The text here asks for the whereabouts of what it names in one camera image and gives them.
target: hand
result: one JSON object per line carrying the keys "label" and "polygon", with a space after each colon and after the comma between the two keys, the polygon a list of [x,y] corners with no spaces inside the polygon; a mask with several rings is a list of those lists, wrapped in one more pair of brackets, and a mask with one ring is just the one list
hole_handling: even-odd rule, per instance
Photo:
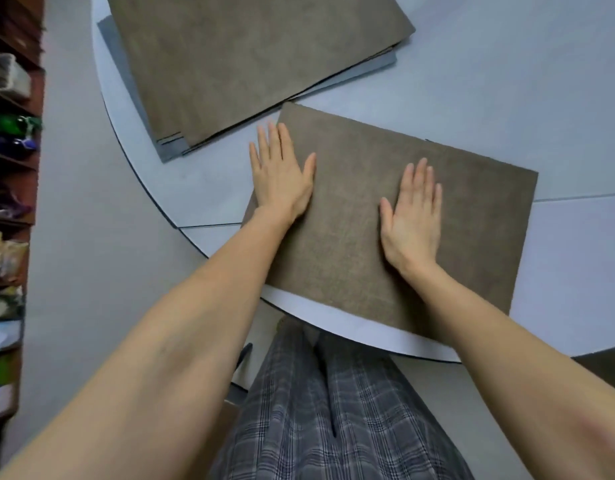
{"label": "hand", "polygon": [[441,239],[441,184],[434,184],[434,170],[423,158],[409,164],[401,179],[397,208],[381,199],[381,243],[388,262],[404,278],[415,270],[436,264]]}
{"label": "hand", "polygon": [[250,163],[259,209],[269,209],[291,225],[308,208],[317,154],[307,157],[301,172],[292,140],[283,123],[278,128],[271,122],[268,124],[269,142],[262,126],[257,128],[257,133],[259,152],[256,152],[254,143],[250,143]]}

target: person's left hand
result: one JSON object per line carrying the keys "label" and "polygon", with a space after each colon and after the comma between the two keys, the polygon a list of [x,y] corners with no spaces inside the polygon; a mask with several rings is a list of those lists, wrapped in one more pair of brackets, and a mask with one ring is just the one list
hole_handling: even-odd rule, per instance
{"label": "person's left hand", "polygon": [[289,219],[291,225],[308,208],[317,154],[307,157],[302,172],[283,123],[278,128],[271,122],[268,124],[269,141],[262,126],[257,128],[257,132],[259,152],[256,152],[254,143],[250,143],[250,163],[259,209],[270,209],[273,215]]}

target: finger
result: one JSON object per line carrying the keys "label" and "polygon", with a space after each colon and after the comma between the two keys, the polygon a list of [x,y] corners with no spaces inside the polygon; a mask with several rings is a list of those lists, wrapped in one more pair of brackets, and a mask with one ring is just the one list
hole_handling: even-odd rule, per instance
{"label": "finger", "polygon": [[314,183],[314,175],[317,172],[317,154],[312,153],[307,160],[305,160],[305,164],[303,165],[303,177],[309,182]]}
{"label": "finger", "polygon": [[265,165],[270,161],[270,147],[268,146],[265,130],[262,126],[256,127],[256,134],[259,138],[259,157],[261,165]]}
{"label": "finger", "polygon": [[385,197],[381,198],[379,203],[379,212],[381,213],[381,232],[389,232],[392,230],[392,218],[394,212],[392,212],[392,206]]}
{"label": "finger", "polygon": [[292,138],[289,136],[287,126],[283,123],[279,124],[279,136],[280,152],[282,153],[283,161],[296,163],[296,155],[294,154],[294,143],[292,143]]}
{"label": "finger", "polygon": [[397,212],[401,212],[403,209],[412,205],[412,195],[414,187],[412,185],[413,175],[415,174],[415,164],[408,163],[406,170],[401,177],[401,185],[399,187],[399,199],[397,199]]}
{"label": "finger", "polygon": [[283,158],[280,152],[279,129],[274,123],[268,123],[268,135],[270,141],[270,161],[280,163]]}
{"label": "finger", "polygon": [[424,185],[425,185],[425,168],[427,167],[427,158],[421,158],[416,166],[415,178],[413,182],[413,199],[415,206],[420,207],[424,202]]}
{"label": "finger", "polygon": [[256,145],[250,142],[250,165],[252,166],[252,175],[261,169],[259,155],[256,154]]}
{"label": "finger", "polygon": [[432,218],[435,225],[441,228],[441,210],[443,208],[443,187],[436,184],[434,187],[434,200],[432,201]]}
{"label": "finger", "polygon": [[432,198],[434,197],[434,168],[429,166],[425,171],[424,211],[432,213]]}

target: round table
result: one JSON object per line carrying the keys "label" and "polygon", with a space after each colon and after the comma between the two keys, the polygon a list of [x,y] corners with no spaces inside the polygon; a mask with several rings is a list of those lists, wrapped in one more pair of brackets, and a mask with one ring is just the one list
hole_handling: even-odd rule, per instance
{"label": "round table", "polygon": [[[570,356],[614,347],[615,0],[397,2],[417,29],[397,64],[300,103],[538,171],[511,317]],[[92,0],[111,123],[154,203],[210,256],[239,229],[260,120],[161,163],[97,28],[109,15]],[[262,298],[356,342],[459,361],[433,340],[268,285]]]}

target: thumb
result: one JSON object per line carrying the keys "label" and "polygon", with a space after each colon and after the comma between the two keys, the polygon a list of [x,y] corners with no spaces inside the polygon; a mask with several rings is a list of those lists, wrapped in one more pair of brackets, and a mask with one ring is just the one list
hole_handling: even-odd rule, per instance
{"label": "thumb", "polygon": [[392,212],[392,206],[390,202],[385,197],[381,198],[381,203],[379,204],[379,210],[381,211],[381,230],[389,231],[392,229],[392,217],[394,213]]}
{"label": "thumb", "polygon": [[314,182],[314,174],[317,172],[317,154],[312,153],[303,165],[303,177],[309,182]]}

